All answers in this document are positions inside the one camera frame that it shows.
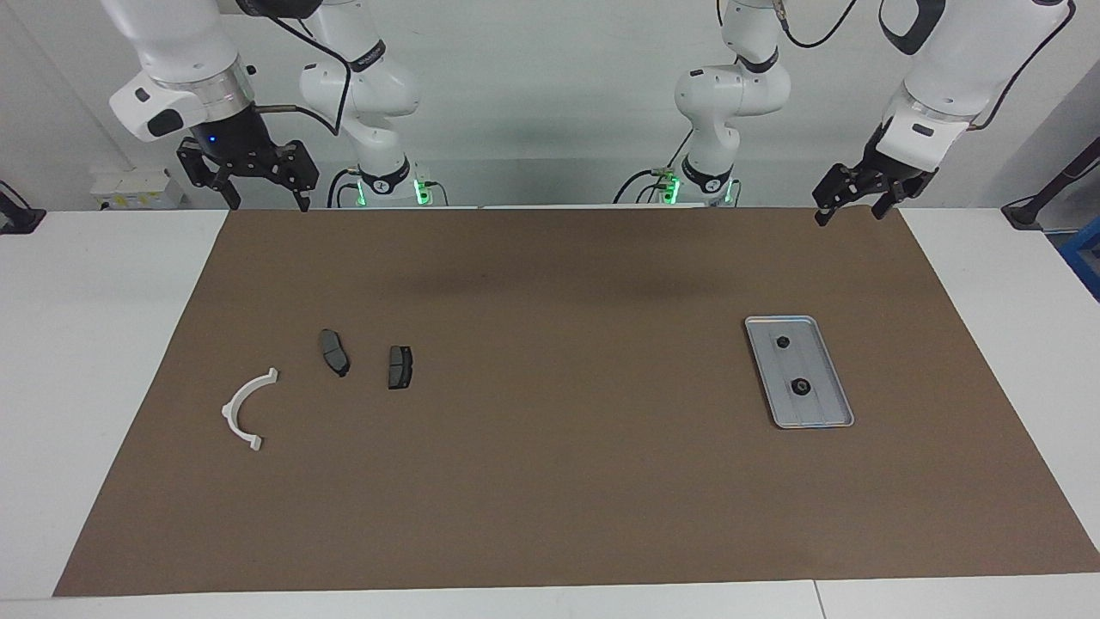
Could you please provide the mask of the silver metal tray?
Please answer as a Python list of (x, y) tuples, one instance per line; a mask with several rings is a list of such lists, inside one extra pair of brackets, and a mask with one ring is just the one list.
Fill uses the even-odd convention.
[[(743, 325), (754, 352), (767, 410), (778, 428), (809, 430), (855, 423), (840, 376), (813, 317), (750, 316)], [(790, 338), (789, 347), (778, 349), (779, 336)], [(812, 393), (807, 396), (791, 393), (790, 382), (795, 377), (805, 377), (812, 384)]]

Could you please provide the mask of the black angled stand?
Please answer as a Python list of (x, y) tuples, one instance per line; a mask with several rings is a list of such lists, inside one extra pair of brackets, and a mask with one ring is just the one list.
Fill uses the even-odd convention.
[(1094, 169), (1100, 168), (1100, 136), (1096, 136), (1084, 151), (1081, 151), (1062, 172), (1057, 173), (1045, 187), (1037, 194), (1030, 195), (1025, 199), (1018, 199), (1010, 205), (1000, 208), (1001, 214), (1005, 215), (1007, 222), (1018, 230), (1038, 230), (1042, 226), (1037, 222), (1040, 212), (1049, 205), (1058, 194), (1071, 187), (1072, 184), (1084, 180), (1084, 178)]

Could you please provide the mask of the black table clamp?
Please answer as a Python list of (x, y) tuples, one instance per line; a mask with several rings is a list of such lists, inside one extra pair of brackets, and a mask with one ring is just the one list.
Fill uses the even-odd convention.
[(0, 215), (6, 219), (0, 236), (30, 235), (46, 214), (45, 209), (32, 207), (9, 183), (0, 180)]

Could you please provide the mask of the white power box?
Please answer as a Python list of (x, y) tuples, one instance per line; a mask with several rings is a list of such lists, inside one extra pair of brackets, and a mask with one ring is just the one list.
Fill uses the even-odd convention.
[(180, 209), (186, 195), (168, 169), (95, 174), (89, 196), (99, 209)]

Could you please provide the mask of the white semicircular bracket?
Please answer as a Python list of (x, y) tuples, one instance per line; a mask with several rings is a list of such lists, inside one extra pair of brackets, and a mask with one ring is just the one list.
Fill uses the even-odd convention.
[(255, 432), (248, 432), (243, 427), (240, 425), (240, 412), (242, 405), (248, 400), (253, 393), (258, 391), (262, 388), (267, 387), (278, 383), (279, 369), (275, 367), (268, 368), (267, 373), (260, 375), (258, 377), (253, 377), (253, 379), (248, 380), (241, 385), (237, 393), (230, 397), (227, 404), (221, 408), (221, 414), (226, 420), (229, 430), (240, 440), (244, 440), (248, 443), (248, 447), (252, 451), (260, 451), (263, 446), (263, 438)]

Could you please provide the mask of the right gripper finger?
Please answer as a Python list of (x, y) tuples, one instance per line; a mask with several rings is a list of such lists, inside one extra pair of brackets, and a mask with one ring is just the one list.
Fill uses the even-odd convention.
[(231, 211), (240, 208), (242, 199), (231, 180), (231, 169), (222, 164), (217, 164), (217, 169), (210, 169), (204, 150), (196, 139), (182, 139), (176, 156), (194, 187), (211, 189), (223, 196), (224, 203)]
[(320, 172), (302, 141), (292, 140), (278, 147), (278, 184), (292, 192), (299, 211), (309, 211), (310, 194), (319, 177)]

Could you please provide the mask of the brown table mat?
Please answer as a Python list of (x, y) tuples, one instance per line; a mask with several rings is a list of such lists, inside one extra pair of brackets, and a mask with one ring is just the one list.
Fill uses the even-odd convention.
[[(817, 321), (853, 425), (773, 423), (750, 316)], [(55, 595), (1088, 572), (897, 212), (238, 211)]]

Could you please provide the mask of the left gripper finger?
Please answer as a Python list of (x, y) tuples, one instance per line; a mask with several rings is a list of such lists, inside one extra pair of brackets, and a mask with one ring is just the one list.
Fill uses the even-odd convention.
[(844, 164), (834, 164), (813, 189), (817, 212), (814, 215), (818, 226), (828, 226), (838, 209), (859, 199), (858, 176)]
[(883, 194), (872, 205), (871, 214), (875, 219), (884, 219), (888, 212), (901, 201), (910, 199), (908, 181), (892, 181)]

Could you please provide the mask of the curved dark brake pad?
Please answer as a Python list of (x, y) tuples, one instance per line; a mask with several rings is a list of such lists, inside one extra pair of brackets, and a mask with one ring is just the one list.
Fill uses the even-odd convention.
[(345, 346), (343, 346), (340, 334), (332, 329), (322, 329), (319, 334), (322, 357), (330, 371), (338, 377), (346, 377), (346, 372), (351, 368), (351, 361), (346, 357)]

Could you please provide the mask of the blue bin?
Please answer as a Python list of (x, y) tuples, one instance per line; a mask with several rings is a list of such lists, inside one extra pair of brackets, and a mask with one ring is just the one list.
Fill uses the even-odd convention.
[(1100, 302), (1100, 215), (1067, 237), (1057, 251), (1078, 281)]

